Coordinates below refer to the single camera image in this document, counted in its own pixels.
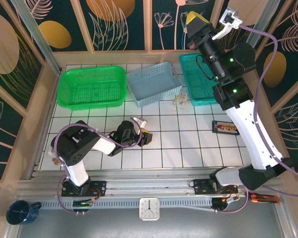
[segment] gray floor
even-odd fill
[[[61,210],[42,210],[20,229],[18,238],[282,238],[272,204],[248,203],[235,214],[164,208],[160,219],[144,222],[138,209],[92,210],[76,217]]]

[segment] light blue basket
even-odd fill
[[[187,54],[180,56],[181,68],[188,87],[191,102],[193,106],[215,104],[217,102],[214,98],[212,87],[217,85],[218,82],[208,80],[202,74],[195,61],[197,55],[199,54]],[[204,72],[209,77],[213,77],[209,67],[205,63],[202,63],[201,57],[198,57],[198,61]]]
[[[158,102],[171,95],[178,95],[182,83],[172,64],[159,63],[127,74],[127,85],[139,108]]]

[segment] blue mug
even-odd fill
[[[34,222],[39,215],[39,209],[42,203],[36,202],[30,205],[26,201],[20,200],[14,202],[6,212],[6,220],[11,225],[23,225]]]

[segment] robotic arm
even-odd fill
[[[67,128],[57,142],[57,154],[64,162],[65,170],[70,175],[70,189],[73,193],[80,196],[87,196],[92,188],[91,180],[85,170],[83,158],[90,150],[100,151],[108,156],[115,156],[124,147],[135,145],[144,146],[152,141],[152,134],[141,131],[147,123],[142,118],[132,118],[138,124],[128,120],[123,121],[116,131],[111,132],[107,137],[91,131],[90,129],[79,126],[86,125],[82,120],[78,121],[78,126]]]
[[[224,28],[217,32],[203,16],[190,12],[186,21],[188,37],[191,41],[188,46],[190,49],[200,51],[203,62],[208,65],[214,80],[218,82],[213,87],[214,97],[236,125],[248,149],[251,164],[235,168],[220,168],[210,174],[210,183],[216,193],[230,184],[244,185],[250,190],[255,190],[286,169],[271,157],[255,126],[253,96],[242,77],[244,73],[256,68],[255,50],[247,43],[239,43],[225,52],[219,41],[232,28],[238,29],[242,21],[235,16],[233,9],[227,8],[220,23]],[[289,158],[283,158],[260,119],[257,123],[276,157],[291,167],[292,161]]]

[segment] black bracket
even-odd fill
[[[238,193],[238,188],[234,186],[230,186],[230,190],[228,188],[221,189],[220,193],[216,192],[212,184],[210,183],[210,179],[194,179],[190,182],[190,187],[194,188],[195,195],[205,195],[205,194],[230,194],[230,193]]]
[[[63,183],[62,197],[104,197],[106,193],[106,181],[91,181],[88,191],[84,195],[75,192],[75,189],[70,181]]]

